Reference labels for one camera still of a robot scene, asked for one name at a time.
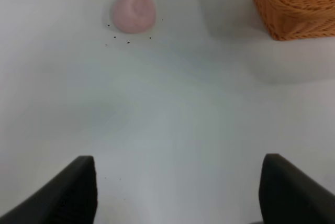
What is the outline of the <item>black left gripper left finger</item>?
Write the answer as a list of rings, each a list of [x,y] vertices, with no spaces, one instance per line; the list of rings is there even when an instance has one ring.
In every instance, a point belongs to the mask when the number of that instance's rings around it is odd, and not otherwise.
[[[94,158],[78,156],[1,223],[93,223],[97,206]]]

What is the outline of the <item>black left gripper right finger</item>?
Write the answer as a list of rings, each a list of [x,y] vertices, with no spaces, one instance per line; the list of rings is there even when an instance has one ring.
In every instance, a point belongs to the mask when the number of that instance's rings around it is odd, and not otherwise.
[[[279,154],[264,157],[259,203],[264,223],[334,223],[334,194]]]

